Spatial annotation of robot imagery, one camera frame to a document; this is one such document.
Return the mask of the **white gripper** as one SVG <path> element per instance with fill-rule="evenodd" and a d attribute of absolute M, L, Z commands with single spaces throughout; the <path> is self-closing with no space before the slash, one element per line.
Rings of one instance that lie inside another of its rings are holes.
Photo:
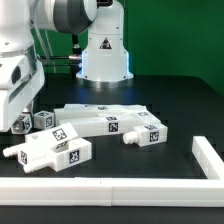
<path fill-rule="evenodd" d="M 40 61 L 25 55 L 0 58 L 0 132 L 7 132 L 32 102 L 45 81 Z"/>

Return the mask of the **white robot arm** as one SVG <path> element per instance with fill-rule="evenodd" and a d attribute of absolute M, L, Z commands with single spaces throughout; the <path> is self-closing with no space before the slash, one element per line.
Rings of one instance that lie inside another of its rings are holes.
<path fill-rule="evenodd" d="M 112 88 L 133 78 L 118 0 L 0 0 L 0 132 L 8 131 L 44 85 L 32 30 L 88 34 L 77 79 Z"/>

